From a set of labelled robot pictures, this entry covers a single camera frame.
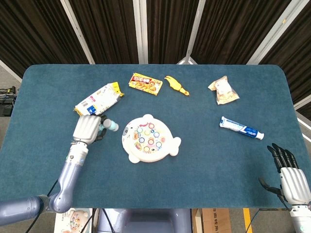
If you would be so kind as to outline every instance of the toothpaste tube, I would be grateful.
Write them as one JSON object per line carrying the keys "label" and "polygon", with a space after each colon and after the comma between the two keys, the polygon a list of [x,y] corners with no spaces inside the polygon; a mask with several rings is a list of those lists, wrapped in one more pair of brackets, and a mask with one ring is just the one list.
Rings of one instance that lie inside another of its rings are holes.
{"label": "toothpaste tube", "polygon": [[234,122],[232,120],[225,118],[224,116],[222,116],[219,126],[222,128],[227,128],[227,129],[242,133],[252,138],[258,138],[260,140],[262,140],[264,136],[264,133],[259,133],[258,130],[249,128],[245,125],[241,125],[237,122]]}

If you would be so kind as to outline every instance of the curtain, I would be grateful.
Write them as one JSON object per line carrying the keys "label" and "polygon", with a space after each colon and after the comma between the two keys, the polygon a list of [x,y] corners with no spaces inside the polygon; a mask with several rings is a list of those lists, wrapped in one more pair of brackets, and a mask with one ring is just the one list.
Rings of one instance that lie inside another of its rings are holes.
{"label": "curtain", "polygon": [[148,60],[176,64],[186,56],[199,0],[147,0]]}
{"label": "curtain", "polygon": [[0,41],[0,59],[20,77],[33,64],[88,63],[58,0],[1,0]]}
{"label": "curtain", "polygon": [[299,112],[301,115],[311,120],[311,102],[297,109],[297,112]]}
{"label": "curtain", "polygon": [[132,0],[70,0],[95,63],[138,63]]}
{"label": "curtain", "polygon": [[311,1],[263,58],[286,75],[293,103],[311,95]]}
{"label": "curtain", "polygon": [[246,64],[290,0],[207,0],[191,57]]}

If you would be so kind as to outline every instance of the yellow plastic toy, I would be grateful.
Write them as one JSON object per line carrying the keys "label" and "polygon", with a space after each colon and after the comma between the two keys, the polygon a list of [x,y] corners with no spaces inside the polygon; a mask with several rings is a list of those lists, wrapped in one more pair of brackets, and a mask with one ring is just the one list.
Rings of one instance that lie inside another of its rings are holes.
{"label": "yellow plastic toy", "polygon": [[170,87],[173,88],[174,90],[179,91],[186,96],[190,95],[189,91],[186,91],[175,78],[173,78],[171,76],[166,76],[164,79],[169,81]]}

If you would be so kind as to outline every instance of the robotic hand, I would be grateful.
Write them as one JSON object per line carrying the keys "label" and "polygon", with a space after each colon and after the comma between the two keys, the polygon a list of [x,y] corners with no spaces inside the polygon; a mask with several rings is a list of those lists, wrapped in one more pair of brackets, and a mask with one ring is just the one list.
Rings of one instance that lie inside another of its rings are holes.
{"label": "robotic hand", "polygon": [[277,171],[280,174],[280,189],[270,187],[263,178],[259,178],[260,184],[269,192],[278,196],[285,205],[287,201],[292,205],[290,211],[294,228],[297,233],[311,233],[311,211],[308,204],[311,201],[311,192],[304,172],[299,169],[294,155],[276,144],[273,148],[267,146],[271,152]]}
{"label": "robotic hand", "polygon": [[72,205],[75,184],[88,153],[87,146],[102,140],[107,129],[117,131],[118,124],[106,116],[81,116],[73,132],[74,141],[58,178],[60,192],[50,197],[35,197],[0,202],[0,226],[28,220],[44,211],[64,213]]}

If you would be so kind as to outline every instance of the cable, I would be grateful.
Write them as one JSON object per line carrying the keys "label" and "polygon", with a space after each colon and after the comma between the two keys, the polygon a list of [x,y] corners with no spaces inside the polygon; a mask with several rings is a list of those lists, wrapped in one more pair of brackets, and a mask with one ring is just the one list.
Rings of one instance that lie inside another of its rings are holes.
{"label": "cable", "polygon": [[96,208],[93,208],[92,209],[92,212],[93,212],[93,217],[92,217],[92,228],[91,228],[91,233],[93,233],[93,231],[94,231],[94,217],[95,217],[95,212],[96,212]]}
{"label": "cable", "polygon": [[[57,182],[58,182],[58,179],[55,181],[55,183],[53,184],[52,188],[49,190],[49,192],[47,194],[48,197],[50,196],[50,194],[53,191],[53,189],[54,189],[55,185],[57,184]],[[28,233],[31,230],[31,228],[34,226],[35,222],[37,222],[40,214],[42,213],[42,210],[43,210],[43,205],[40,207],[39,214],[35,217],[35,219],[30,224],[30,226],[28,227],[28,229],[27,229],[27,231],[25,233]]]}
{"label": "cable", "polygon": [[108,214],[106,213],[106,210],[105,210],[104,208],[103,208],[102,210],[103,210],[103,212],[104,212],[104,214],[105,214],[105,216],[106,216],[106,218],[107,218],[107,220],[108,220],[108,223],[109,223],[111,232],[112,232],[112,233],[115,233],[115,230],[114,230],[113,227],[112,227],[112,224],[111,224],[111,222],[110,222],[110,219],[109,219],[109,217],[108,217]]}
{"label": "cable", "polygon": [[285,204],[285,201],[284,201],[283,197],[282,197],[282,196],[281,196],[281,197],[278,196],[278,198],[280,199],[280,201],[282,202],[282,204],[285,206],[285,208],[286,208],[288,211],[291,211],[291,210],[287,207],[287,205]]}
{"label": "cable", "polygon": [[2,100],[1,105],[4,105],[6,100],[12,100],[12,106],[14,107],[14,102],[15,100],[15,96],[14,95],[8,95],[8,94],[4,94],[4,95],[0,95],[0,100]]}
{"label": "cable", "polygon": [[93,218],[93,215],[95,215],[95,213],[93,213],[93,214],[91,215],[91,217],[89,217],[88,221],[86,222],[86,224],[84,225],[84,227],[83,227],[82,230],[80,231],[81,233],[83,233],[83,231],[85,230],[85,228],[86,228],[88,222],[91,220],[91,218]]}
{"label": "cable", "polygon": [[252,221],[255,219],[255,217],[257,216],[257,214],[259,213],[259,211],[260,211],[260,209],[258,209],[258,210],[257,210],[257,212],[255,213],[255,215],[253,216],[253,218],[252,218],[251,222],[249,223],[249,225],[248,225],[248,227],[247,227],[247,229],[246,229],[245,233],[247,233],[247,232],[248,232],[248,229],[249,229],[249,227],[251,226]]}

